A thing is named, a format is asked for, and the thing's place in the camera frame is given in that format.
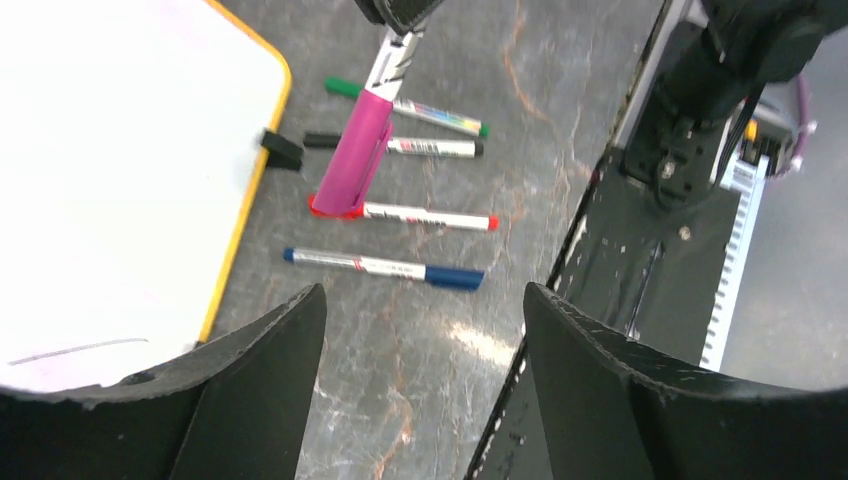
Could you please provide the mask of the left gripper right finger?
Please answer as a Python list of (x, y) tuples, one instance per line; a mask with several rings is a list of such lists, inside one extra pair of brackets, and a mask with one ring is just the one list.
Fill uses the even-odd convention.
[(672, 358), (524, 292), (527, 359), (471, 479), (843, 479), (847, 392), (744, 380)]

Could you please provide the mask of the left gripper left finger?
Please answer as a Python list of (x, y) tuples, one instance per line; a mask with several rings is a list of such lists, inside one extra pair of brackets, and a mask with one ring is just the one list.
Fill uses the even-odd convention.
[(109, 387), (1, 391), (5, 479), (291, 479), (324, 342), (314, 284)]

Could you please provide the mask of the purple whiteboard marker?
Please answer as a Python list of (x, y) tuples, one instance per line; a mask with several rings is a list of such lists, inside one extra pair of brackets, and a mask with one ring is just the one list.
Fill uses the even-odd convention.
[(388, 29), (365, 82), (365, 89), (384, 100), (393, 102), (425, 31), (424, 24), (405, 35), (399, 35)]

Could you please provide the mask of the yellow-framed whiteboard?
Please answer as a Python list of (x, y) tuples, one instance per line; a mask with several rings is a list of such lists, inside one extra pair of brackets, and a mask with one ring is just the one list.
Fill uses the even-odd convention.
[(1, 5), (1, 383), (113, 385), (205, 340), (284, 57), (219, 1)]

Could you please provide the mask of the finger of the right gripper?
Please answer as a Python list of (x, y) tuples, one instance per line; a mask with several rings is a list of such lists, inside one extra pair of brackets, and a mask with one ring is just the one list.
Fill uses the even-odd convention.
[(414, 30), (427, 20), (443, 0), (355, 0), (372, 24), (386, 25), (398, 35)]

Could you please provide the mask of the purple marker cap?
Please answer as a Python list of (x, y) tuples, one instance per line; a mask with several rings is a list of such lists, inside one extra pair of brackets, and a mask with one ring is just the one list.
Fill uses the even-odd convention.
[(315, 194), (315, 210), (343, 216), (360, 208), (392, 136), (392, 111), (391, 101), (367, 90), (359, 94)]

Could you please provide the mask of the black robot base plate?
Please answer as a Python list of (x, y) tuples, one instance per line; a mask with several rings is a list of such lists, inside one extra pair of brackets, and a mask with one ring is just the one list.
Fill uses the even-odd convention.
[[(545, 285), (602, 324), (698, 364), (740, 195), (719, 187), (698, 208), (668, 213), (622, 173), (623, 159), (610, 148), (598, 161)], [(525, 342), (465, 476), (552, 476)]]

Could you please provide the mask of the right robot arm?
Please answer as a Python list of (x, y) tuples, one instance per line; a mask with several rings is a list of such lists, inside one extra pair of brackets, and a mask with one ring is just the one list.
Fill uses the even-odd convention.
[[(436, 1), (361, 1), (363, 15), (389, 31), (343, 137), (359, 146), (342, 178), (344, 213), (359, 210), (392, 129), (393, 101)], [(708, 23), (665, 73), (662, 91), (678, 115), (725, 120), (740, 101), (752, 104), (765, 85), (785, 82), (814, 56), (824, 38), (846, 27), (844, 1), (707, 1)]]

